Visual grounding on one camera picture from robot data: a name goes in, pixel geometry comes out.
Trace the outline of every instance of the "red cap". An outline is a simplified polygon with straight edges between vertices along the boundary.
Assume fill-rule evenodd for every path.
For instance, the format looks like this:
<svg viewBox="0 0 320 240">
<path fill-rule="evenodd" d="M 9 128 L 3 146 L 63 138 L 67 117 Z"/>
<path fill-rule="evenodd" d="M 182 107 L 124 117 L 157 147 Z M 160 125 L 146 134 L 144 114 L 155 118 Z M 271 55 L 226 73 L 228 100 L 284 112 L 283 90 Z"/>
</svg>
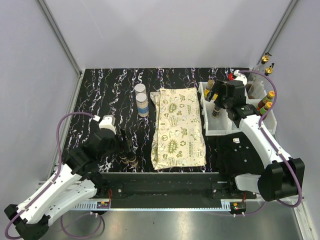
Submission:
<svg viewBox="0 0 320 240">
<path fill-rule="evenodd" d="M 233 73 L 230 73 L 229 76 L 228 76 L 228 78 L 229 78 L 230 81 L 234 80 L 234 74 L 233 74 Z"/>
</svg>

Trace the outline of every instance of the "marble pattern surface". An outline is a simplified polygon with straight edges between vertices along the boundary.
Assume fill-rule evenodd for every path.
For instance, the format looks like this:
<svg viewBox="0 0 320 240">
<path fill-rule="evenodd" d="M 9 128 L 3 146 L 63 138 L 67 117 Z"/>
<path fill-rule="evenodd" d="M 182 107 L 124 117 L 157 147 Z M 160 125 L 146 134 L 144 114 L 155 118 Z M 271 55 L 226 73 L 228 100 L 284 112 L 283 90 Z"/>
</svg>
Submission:
<svg viewBox="0 0 320 240">
<path fill-rule="evenodd" d="M 151 144 L 155 133 L 156 112 L 150 92 L 159 88 L 198 88 L 199 82 L 209 79 L 228 79 L 229 73 L 240 68 L 115 68 L 86 69 L 77 97 L 75 112 L 88 112 L 99 116 L 114 115 L 115 126 L 127 131 L 133 141 L 133 151 L 139 161 L 137 167 L 124 164 L 116 155 L 107 156 L 99 165 L 102 173 L 108 172 L 216 172 L 214 137 L 203 133 L 206 143 L 206 165 L 202 167 L 173 167 L 155 171 L 151 163 Z M 134 87 L 146 86 L 149 116 L 138 115 Z M 99 127 L 87 116 L 74 116 L 70 123 L 63 155 L 83 143 Z"/>
</svg>

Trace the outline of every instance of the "white canister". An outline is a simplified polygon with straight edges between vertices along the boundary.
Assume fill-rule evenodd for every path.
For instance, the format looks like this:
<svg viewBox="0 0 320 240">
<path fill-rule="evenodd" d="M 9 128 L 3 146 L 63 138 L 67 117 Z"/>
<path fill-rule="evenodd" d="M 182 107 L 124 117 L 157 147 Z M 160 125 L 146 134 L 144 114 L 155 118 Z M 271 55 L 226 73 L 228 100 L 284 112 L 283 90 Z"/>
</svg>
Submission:
<svg viewBox="0 0 320 240">
<path fill-rule="evenodd" d="M 134 92 L 135 92 L 136 96 L 141 93 L 147 95 L 146 86 L 142 83 L 139 83 L 139 84 L 135 85 Z"/>
<path fill-rule="evenodd" d="M 147 117 L 149 115 L 148 97 L 144 93 L 138 93 L 135 96 L 136 105 L 138 107 L 138 113 L 141 117 Z"/>
</svg>

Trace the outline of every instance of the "white wall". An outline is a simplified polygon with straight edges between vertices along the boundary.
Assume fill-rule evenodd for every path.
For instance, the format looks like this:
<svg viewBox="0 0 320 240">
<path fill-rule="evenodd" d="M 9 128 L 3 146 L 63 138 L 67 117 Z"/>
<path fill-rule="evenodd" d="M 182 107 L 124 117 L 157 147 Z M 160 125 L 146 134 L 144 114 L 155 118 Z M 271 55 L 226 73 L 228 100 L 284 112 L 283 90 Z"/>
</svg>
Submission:
<svg viewBox="0 0 320 240">
<path fill-rule="evenodd" d="M 35 0 L 1 1 L 0 23 L 0 239 L 5 239 L 9 221 L 3 211 L 46 178 L 56 126 L 77 76 Z"/>
<path fill-rule="evenodd" d="M 302 191 L 320 236 L 320 2 L 301 0 L 272 53 L 280 144 L 305 163 Z"/>
<path fill-rule="evenodd" d="M 253 67 L 290 0 L 45 0 L 80 68 Z"/>
</svg>

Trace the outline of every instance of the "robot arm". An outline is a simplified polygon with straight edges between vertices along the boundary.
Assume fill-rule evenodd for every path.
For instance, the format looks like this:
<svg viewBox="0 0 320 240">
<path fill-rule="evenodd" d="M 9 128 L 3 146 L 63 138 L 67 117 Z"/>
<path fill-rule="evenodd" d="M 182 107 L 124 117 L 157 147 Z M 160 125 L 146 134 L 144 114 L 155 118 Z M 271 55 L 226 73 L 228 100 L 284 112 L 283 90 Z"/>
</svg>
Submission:
<svg viewBox="0 0 320 240">
<path fill-rule="evenodd" d="M 99 123 L 99 130 L 83 144 L 69 151 L 55 182 L 53 179 L 57 171 L 24 202 L 11 204 L 4 210 L 10 220 L 24 211 L 13 223 L 24 240 L 40 239 L 49 226 L 78 203 L 108 194 L 108 181 L 99 173 L 98 167 L 102 156 L 118 153 L 125 158 L 127 154 L 132 155 L 132 142 L 124 130 L 117 134 L 114 123 L 113 116 L 104 116 Z M 80 180 L 82 182 L 79 186 L 64 193 L 69 186 Z M 25 209 L 50 183 L 52 185 Z"/>
<path fill-rule="evenodd" d="M 214 101 L 214 113 L 219 115 L 221 109 L 225 109 L 235 125 L 248 137 L 259 154 L 264 165 L 261 175 L 241 174 L 234 177 L 235 186 L 241 191 L 250 191 L 260 194 L 264 200 L 270 202 L 282 198 L 295 196 L 298 189 L 295 181 L 282 158 L 275 151 L 274 146 L 281 151 L 284 158 L 293 169 L 300 186 L 302 186 L 305 165 L 300 158 L 293 159 L 277 143 L 262 123 L 266 136 L 259 127 L 260 115 L 255 106 L 246 103 L 245 86 L 243 74 L 238 73 L 238 77 L 233 81 L 216 81 L 210 92 L 210 101 L 214 94 L 217 98 Z"/>
</svg>

